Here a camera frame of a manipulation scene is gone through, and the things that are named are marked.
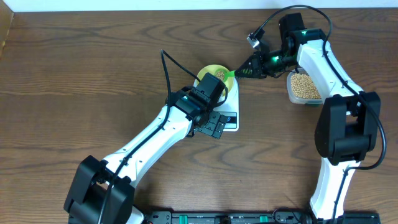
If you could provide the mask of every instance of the green connector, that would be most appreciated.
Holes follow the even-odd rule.
[[[188,224],[188,216],[180,215],[180,224]]]
[[[265,215],[263,215],[263,216],[260,216],[260,222],[268,222],[268,216],[265,216]]]

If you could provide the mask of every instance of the yellow bowl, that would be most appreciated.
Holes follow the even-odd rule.
[[[206,73],[210,73],[210,74],[214,75],[216,73],[216,71],[220,68],[229,72],[229,70],[222,65],[207,65],[206,67],[204,67],[203,69],[201,69],[199,71],[198,78],[201,80],[205,76]],[[226,81],[224,82],[224,84],[228,88],[228,93],[231,91],[233,83],[234,83],[234,80],[232,77],[228,77],[226,79]]]

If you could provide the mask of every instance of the container of beans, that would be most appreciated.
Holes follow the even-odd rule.
[[[290,101],[298,104],[322,104],[321,96],[308,73],[303,68],[298,68],[298,72],[290,72],[287,76]]]

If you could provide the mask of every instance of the clear plastic container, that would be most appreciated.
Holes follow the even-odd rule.
[[[303,69],[303,68],[298,68],[298,71],[300,74],[306,74],[308,73]],[[297,103],[297,104],[313,104],[313,105],[319,105],[322,104],[322,99],[304,99],[297,97],[293,94],[293,89],[292,89],[292,75],[295,74],[296,72],[290,72],[289,75],[287,76],[287,92],[289,93],[289,99],[292,103]]]

